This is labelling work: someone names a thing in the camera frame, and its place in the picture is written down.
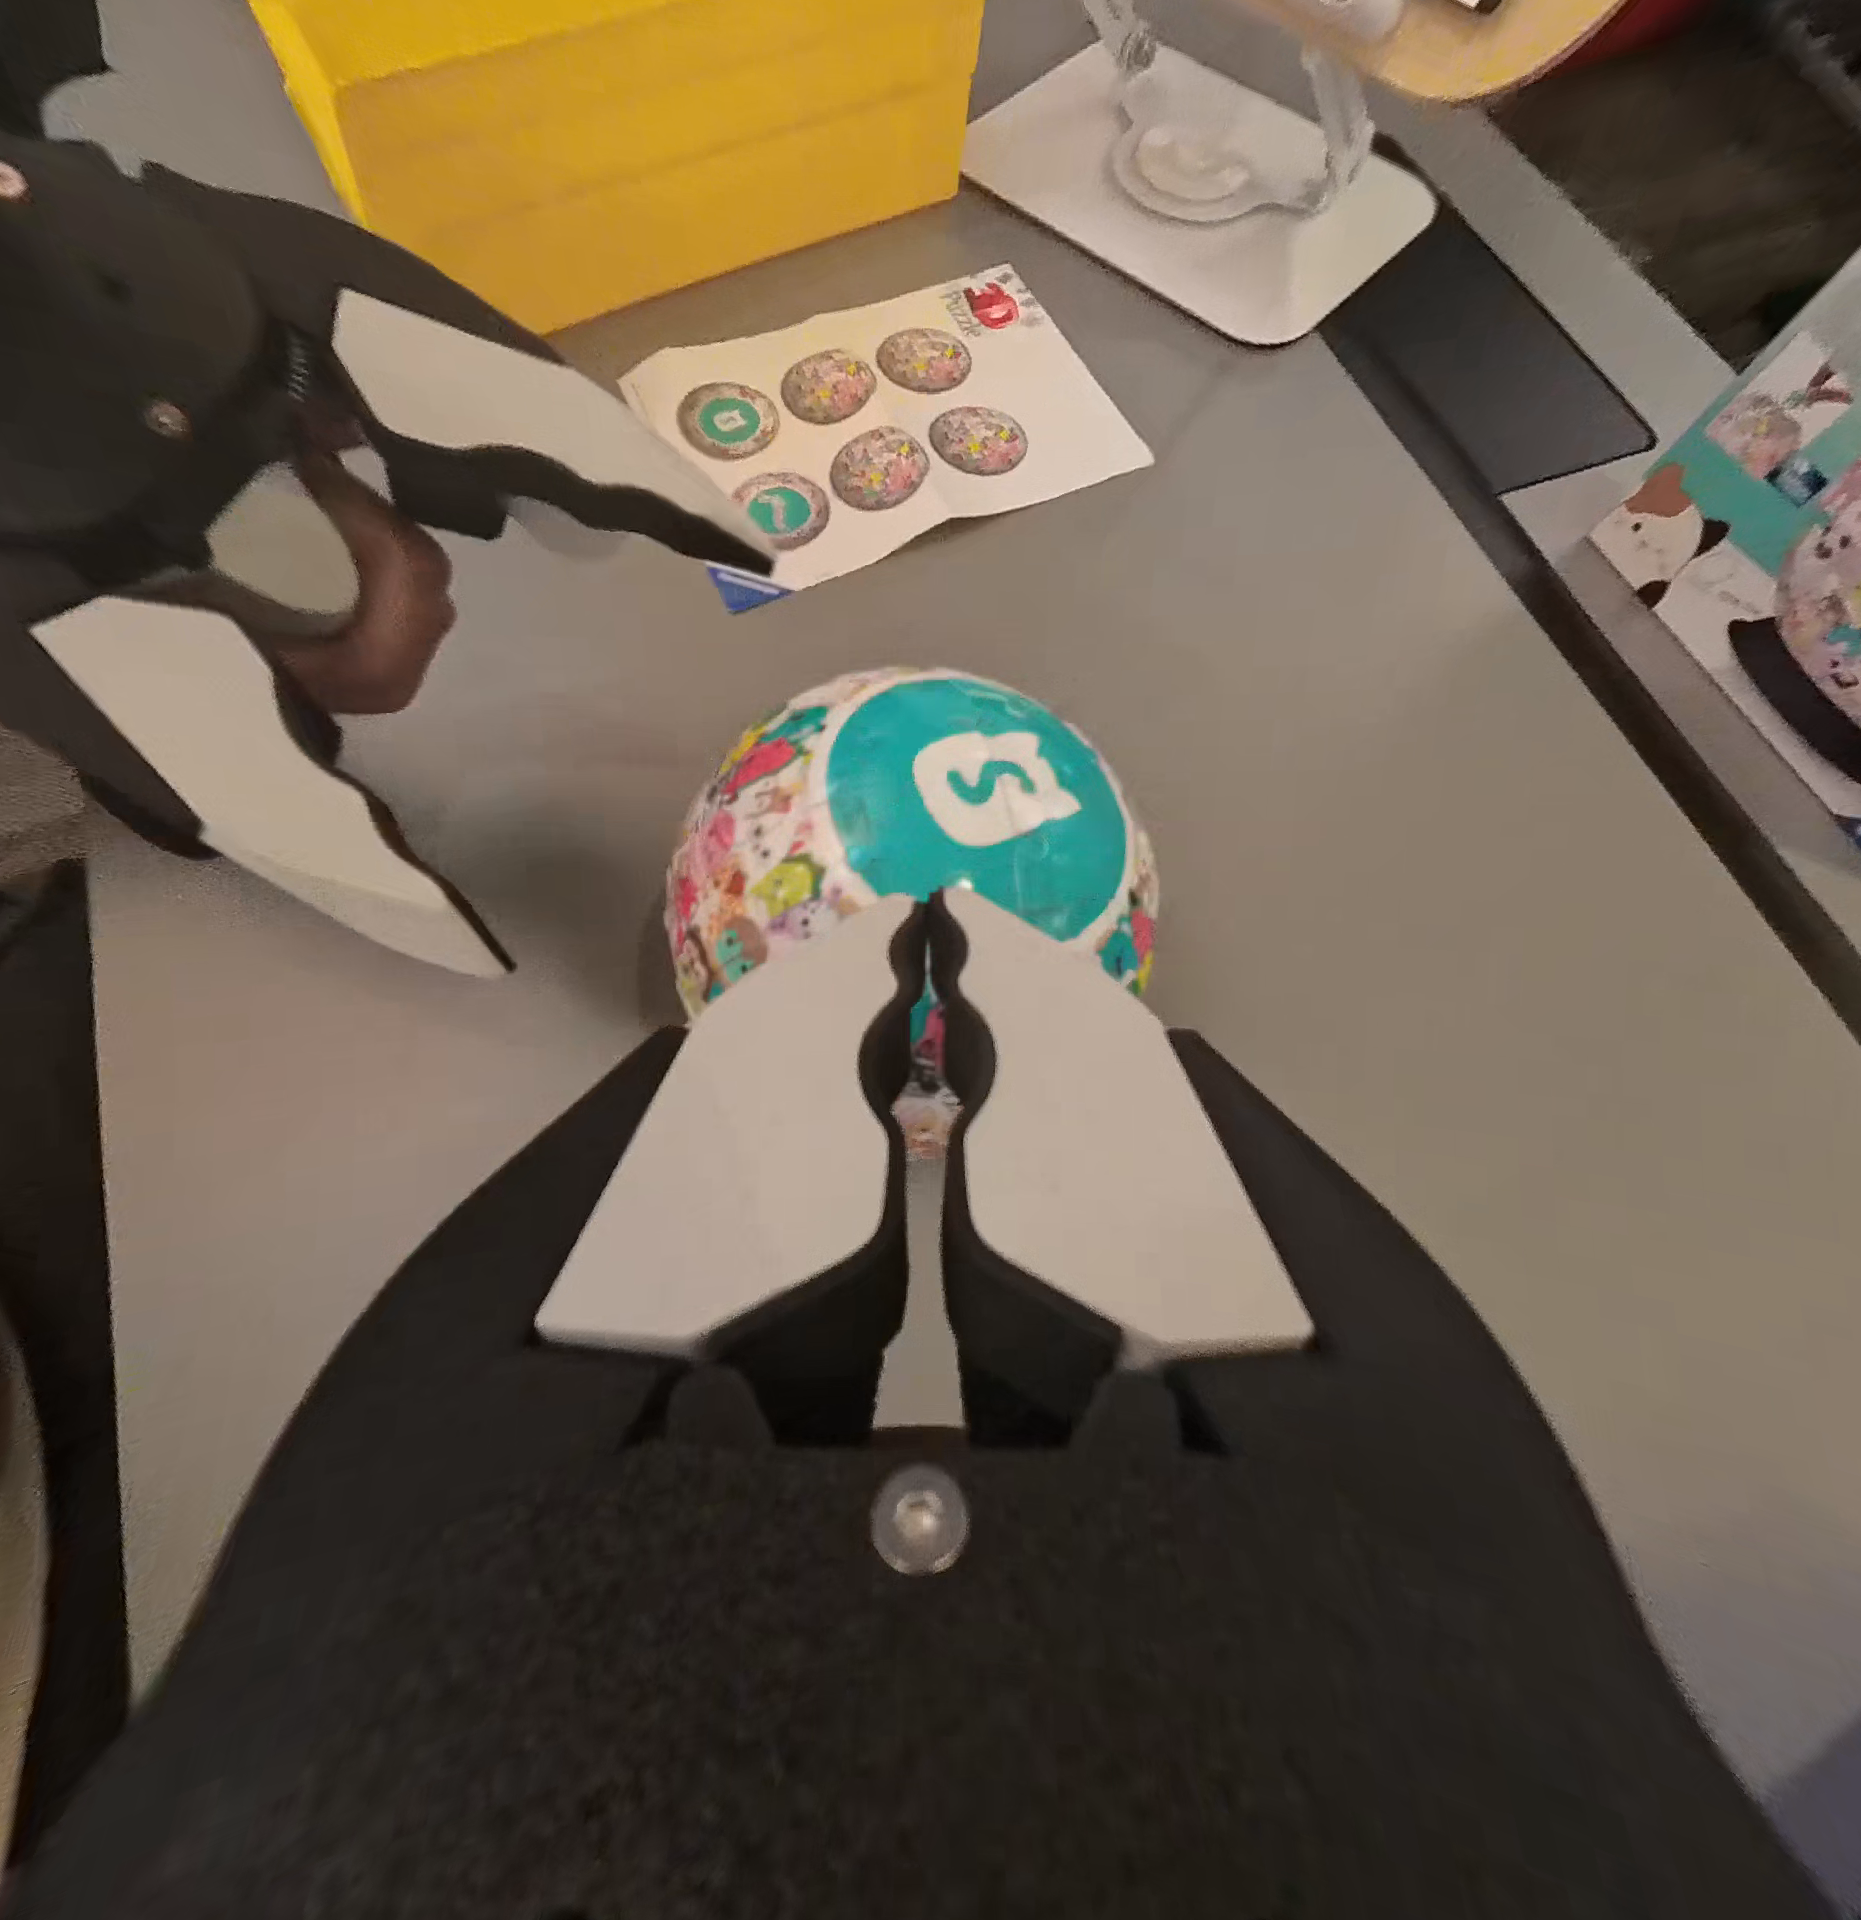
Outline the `puzzle instruction leaflet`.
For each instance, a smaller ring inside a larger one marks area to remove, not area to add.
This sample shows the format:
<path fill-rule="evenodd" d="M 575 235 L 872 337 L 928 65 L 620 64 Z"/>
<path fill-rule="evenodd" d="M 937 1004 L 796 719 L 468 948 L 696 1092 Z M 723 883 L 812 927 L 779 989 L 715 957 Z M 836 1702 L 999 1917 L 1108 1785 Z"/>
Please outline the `puzzle instruction leaflet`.
<path fill-rule="evenodd" d="M 1011 261 L 660 348 L 615 388 L 771 545 L 763 577 L 706 566 L 731 613 L 1154 462 Z"/>

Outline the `colourful puzzle ball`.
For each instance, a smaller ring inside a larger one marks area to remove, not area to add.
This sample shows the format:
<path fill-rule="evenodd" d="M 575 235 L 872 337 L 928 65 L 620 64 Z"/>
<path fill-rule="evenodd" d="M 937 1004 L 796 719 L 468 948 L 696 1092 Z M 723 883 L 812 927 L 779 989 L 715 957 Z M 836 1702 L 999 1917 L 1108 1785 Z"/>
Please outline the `colourful puzzle ball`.
<path fill-rule="evenodd" d="M 1073 721 L 944 667 L 838 676 L 755 718 L 687 805 L 661 883 L 683 1013 L 879 899 L 972 890 L 1143 995 L 1147 827 Z"/>

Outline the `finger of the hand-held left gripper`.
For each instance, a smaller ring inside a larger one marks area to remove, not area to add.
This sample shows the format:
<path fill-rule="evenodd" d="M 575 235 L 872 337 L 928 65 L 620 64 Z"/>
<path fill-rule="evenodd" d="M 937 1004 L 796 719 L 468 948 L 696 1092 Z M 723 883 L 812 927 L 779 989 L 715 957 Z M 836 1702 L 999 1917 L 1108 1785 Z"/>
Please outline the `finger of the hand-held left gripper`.
<path fill-rule="evenodd" d="M 221 855 L 415 961 L 480 980 L 510 971 L 385 805 L 321 757 L 314 709 L 221 611 L 96 597 L 30 637 L 65 695 L 81 777 L 128 825 Z"/>
<path fill-rule="evenodd" d="M 415 520 L 475 539 L 514 520 L 634 534 L 765 577 L 767 537 L 687 456 L 566 361 L 344 290 L 333 364 Z"/>

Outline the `person's left hand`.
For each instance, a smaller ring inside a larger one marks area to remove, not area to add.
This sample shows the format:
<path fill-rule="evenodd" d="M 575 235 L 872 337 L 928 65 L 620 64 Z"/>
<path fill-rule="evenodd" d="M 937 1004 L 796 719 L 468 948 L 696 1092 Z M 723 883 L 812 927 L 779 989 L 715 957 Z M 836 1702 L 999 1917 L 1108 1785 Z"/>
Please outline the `person's left hand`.
<path fill-rule="evenodd" d="M 329 636 L 281 640 L 276 658 L 332 715 L 399 711 L 454 626 L 452 564 L 419 524 L 350 473 L 333 447 L 306 444 L 297 476 L 342 537 L 358 595 Z"/>

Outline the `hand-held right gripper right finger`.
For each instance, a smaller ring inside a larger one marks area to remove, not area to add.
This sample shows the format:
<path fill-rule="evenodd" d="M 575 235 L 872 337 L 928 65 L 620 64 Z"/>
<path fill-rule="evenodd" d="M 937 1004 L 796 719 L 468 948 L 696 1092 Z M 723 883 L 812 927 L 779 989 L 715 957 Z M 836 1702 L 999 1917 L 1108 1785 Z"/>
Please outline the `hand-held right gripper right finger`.
<path fill-rule="evenodd" d="M 1313 1318 L 1162 1021 L 969 888 L 931 901 L 931 964 L 966 1413 L 1050 1433 L 1113 1376 L 1305 1351 Z"/>

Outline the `teal puzzle picture box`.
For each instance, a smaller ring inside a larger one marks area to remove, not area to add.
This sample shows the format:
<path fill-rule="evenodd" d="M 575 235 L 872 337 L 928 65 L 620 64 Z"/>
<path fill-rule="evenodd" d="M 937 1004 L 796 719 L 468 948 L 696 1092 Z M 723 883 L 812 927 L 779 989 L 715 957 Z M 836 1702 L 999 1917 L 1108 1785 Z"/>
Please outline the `teal puzzle picture box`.
<path fill-rule="evenodd" d="M 1861 248 L 1591 543 L 1861 853 Z"/>

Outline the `yellow box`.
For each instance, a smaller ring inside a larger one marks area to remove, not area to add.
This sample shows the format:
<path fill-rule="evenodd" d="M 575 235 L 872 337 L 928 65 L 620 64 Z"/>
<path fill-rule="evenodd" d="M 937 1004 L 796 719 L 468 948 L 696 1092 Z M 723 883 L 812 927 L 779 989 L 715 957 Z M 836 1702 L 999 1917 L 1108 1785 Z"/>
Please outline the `yellow box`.
<path fill-rule="evenodd" d="M 366 230 L 536 333 L 943 204 L 981 2 L 251 2 Z"/>

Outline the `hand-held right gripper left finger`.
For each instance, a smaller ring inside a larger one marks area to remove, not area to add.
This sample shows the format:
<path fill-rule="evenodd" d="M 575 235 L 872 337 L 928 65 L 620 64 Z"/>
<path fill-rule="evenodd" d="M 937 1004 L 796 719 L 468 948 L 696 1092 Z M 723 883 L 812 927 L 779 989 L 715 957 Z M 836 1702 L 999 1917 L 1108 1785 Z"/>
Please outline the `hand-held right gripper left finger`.
<path fill-rule="evenodd" d="M 893 1109 L 925 931 L 923 901 L 880 898 L 683 1030 L 537 1307 L 541 1342 L 723 1366 L 796 1442 L 868 1431 L 909 1289 Z"/>

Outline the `clear stand with white base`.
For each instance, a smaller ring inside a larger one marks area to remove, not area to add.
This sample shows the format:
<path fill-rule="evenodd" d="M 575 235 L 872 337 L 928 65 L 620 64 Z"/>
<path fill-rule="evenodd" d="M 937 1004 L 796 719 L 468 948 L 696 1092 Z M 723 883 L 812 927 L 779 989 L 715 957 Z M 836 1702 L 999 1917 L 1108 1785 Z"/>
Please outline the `clear stand with white base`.
<path fill-rule="evenodd" d="M 976 115 L 962 175 L 1144 291 L 1281 348 L 1435 223 L 1436 191 L 1379 155 L 1359 71 L 1408 3 L 1279 3 L 1310 112 L 1173 49 L 1134 3 L 1084 11 L 1095 48 Z"/>

